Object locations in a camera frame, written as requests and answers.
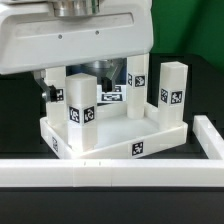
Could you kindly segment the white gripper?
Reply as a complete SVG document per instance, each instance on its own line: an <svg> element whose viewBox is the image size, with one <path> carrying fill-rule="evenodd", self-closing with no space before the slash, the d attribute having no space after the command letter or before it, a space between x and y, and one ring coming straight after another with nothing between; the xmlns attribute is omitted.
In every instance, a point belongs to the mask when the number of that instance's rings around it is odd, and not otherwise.
<svg viewBox="0 0 224 224"><path fill-rule="evenodd" d="M112 92L123 59L153 46L152 0L0 0L0 74L34 71L46 102L57 102L42 69L110 61L101 78Z"/></svg>

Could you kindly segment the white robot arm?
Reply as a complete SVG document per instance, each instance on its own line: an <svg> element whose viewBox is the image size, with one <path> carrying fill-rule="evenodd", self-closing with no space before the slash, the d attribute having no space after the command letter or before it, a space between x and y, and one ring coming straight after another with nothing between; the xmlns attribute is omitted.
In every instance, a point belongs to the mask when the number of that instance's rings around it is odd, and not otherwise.
<svg viewBox="0 0 224 224"><path fill-rule="evenodd" d="M152 0L0 0L0 74L144 55Z"/></svg>

